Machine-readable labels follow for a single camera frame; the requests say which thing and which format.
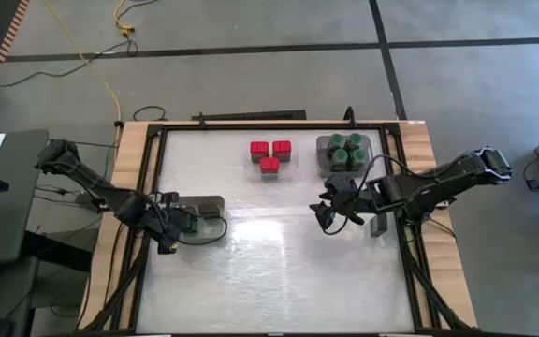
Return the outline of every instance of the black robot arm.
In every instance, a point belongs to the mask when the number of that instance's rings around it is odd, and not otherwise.
[[[147,232],[159,244],[159,254],[175,253],[182,231],[197,220],[192,214],[173,207],[178,202],[177,193],[162,195],[166,204],[162,210],[139,191],[115,187],[82,164],[76,145],[70,141],[54,140],[38,155],[36,168],[44,173],[65,175],[102,199],[123,224]]]
[[[380,156],[394,160],[387,155]],[[368,169],[377,158],[373,158]],[[477,185],[506,183],[512,172],[498,150],[485,147],[462,154],[438,168],[421,173],[405,168],[403,173],[366,182],[361,188],[357,188],[352,178],[332,176],[324,183],[327,192],[319,196],[328,200],[329,206],[322,201],[310,207],[324,230],[330,227],[336,212],[362,225],[363,220],[357,213],[403,211],[407,221],[421,224],[439,203],[453,202],[457,194]]]

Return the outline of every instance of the metal bracket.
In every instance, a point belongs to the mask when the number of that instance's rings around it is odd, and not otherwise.
[[[205,124],[205,117],[203,116],[203,112],[198,113],[198,127],[200,129],[205,129],[207,125]]]
[[[344,113],[344,117],[342,117],[342,119],[349,121],[351,128],[357,128],[357,120],[355,119],[355,111],[353,110],[353,107],[349,106],[346,108],[346,112]]]

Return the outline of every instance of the concrete floor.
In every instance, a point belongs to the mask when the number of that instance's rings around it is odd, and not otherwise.
[[[84,51],[123,41],[110,19],[117,1],[53,3]],[[390,42],[539,37],[539,1],[378,4]],[[163,0],[135,8],[125,21],[137,27],[134,39],[144,51],[377,41],[370,6],[361,0]],[[31,2],[10,54],[71,52],[42,2]],[[427,121],[438,162],[490,145],[515,168],[510,184],[462,195],[451,214],[479,326],[539,334],[539,194],[528,192],[520,177],[539,142],[539,45],[391,54],[408,118]],[[7,63],[0,65],[0,82],[77,64]],[[95,65],[120,98],[125,120],[152,104],[176,120],[199,111],[294,109],[306,109],[310,119],[340,119],[348,105],[359,118],[397,118],[378,50],[117,59]],[[55,138],[112,143],[115,119],[111,99],[87,70],[0,89],[0,130],[47,128]],[[105,153],[80,147],[83,160],[100,172]],[[43,182],[71,186],[65,179]],[[29,228],[64,232],[92,218],[85,211],[36,202]],[[35,335],[63,330],[47,312],[39,313]]]

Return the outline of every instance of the desk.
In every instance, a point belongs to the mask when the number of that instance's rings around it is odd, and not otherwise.
[[[26,231],[39,171],[36,157],[45,148],[45,130],[7,133],[0,148],[0,180],[9,190],[0,193],[0,265],[21,256],[36,256],[78,271],[88,271],[91,254]]]
[[[169,125],[197,125],[198,122],[165,122]],[[240,122],[208,122],[208,125]],[[267,121],[246,121],[243,124],[264,124]],[[283,124],[340,124],[348,125],[347,121],[281,121]],[[371,121],[371,123],[393,123],[389,121]],[[431,149],[428,128],[423,122],[394,122],[399,123],[402,139],[402,147],[408,166],[421,171],[436,166],[433,151]],[[146,141],[148,122],[129,122],[124,127],[122,142],[111,178],[111,182],[118,187],[136,188],[138,174],[143,158],[143,149]],[[152,153],[156,154],[158,143],[154,142]],[[155,155],[152,155],[149,163],[144,163],[148,172],[153,172]],[[152,174],[147,175],[145,191],[152,188]],[[432,217],[443,224],[452,227],[448,211],[435,212]],[[113,251],[114,239],[118,233],[119,222],[111,214],[106,214],[101,222],[99,236],[95,247],[91,268],[91,285],[88,291],[88,302],[84,310],[84,318],[80,327],[90,323],[95,315],[101,310],[105,302],[106,290],[111,294],[116,287],[121,269],[127,230],[121,230],[116,251]],[[463,269],[460,263],[457,245],[449,234],[431,226],[423,227],[423,240],[427,261],[430,265],[431,280],[448,305],[467,324],[475,325],[473,307],[469,297]],[[425,294],[417,286],[419,308],[422,318],[422,326],[431,327]],[[132,307],[134,284],[128,289],[124,298],[120,328],[127,328],[128,317]]]

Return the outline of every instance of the red block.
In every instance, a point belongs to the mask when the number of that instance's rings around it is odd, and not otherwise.
[[[272,144],[273,156],[280,159],[281,162],[290,161],[290,153],[292,153],[292,146],[290,140],[274,141]]]
[[[258,163],[263,157],[270,156],[270,144],[266,141],[251,141],[251,160]]]
[[[261,158],[261,173],[278,173],[280,170],[280,160],[275,157]]]

